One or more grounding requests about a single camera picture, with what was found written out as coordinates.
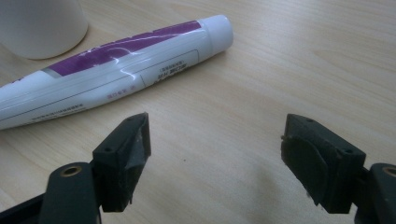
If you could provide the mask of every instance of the table surface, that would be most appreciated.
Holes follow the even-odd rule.
[[[396,163],[396,2],[80,0],[83,41],[47,60],[0,46],[0,85],[107,42],[227,15],[233,45],[111,104],[0,131],[0,210],[47,186],[49,174],[92,151],[125,118],[149,113],[152,156],[121,214],[104,223],[353,223],[306,196],[280,158],[286,116],[322,123]]]

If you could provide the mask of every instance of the purple stripe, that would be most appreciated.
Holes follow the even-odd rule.
[[[165,27],[142,35],[127,37],[115,42],[104,44],[100,47],[89,49],[80,54],[62,60],[49,66],[50,69],[67,76],[80,72],[102,63],[107,63],[122,56],[158,44],[164,40],[186,34],[201,28],[197,21],[188,21],[174,26]]]

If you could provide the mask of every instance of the wooden table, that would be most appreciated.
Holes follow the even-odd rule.
[[[217,14],[230,49],[164,82],[75,115],[0,131],[0,210],[47,186],[125,118],[149,113],[152,156],[104,223],[353,223],[315,207],[280,159],[286,116],[315,119],[396,163],[396,3],[80,0],[90,23],[67,53],[32,61],[0,47],[0,85],[125,36]]]

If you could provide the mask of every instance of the toothpaste tube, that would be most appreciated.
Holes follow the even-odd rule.
[[[127,37],[62,60],[0,88],[0,130],[55,119],[140,91],[226,50],[218,15]]]

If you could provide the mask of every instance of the tube cap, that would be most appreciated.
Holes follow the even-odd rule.
[[[209,32],[212,41],[212,55],[218,54],[233,44],[233,27],[224,15],[199,20]]]

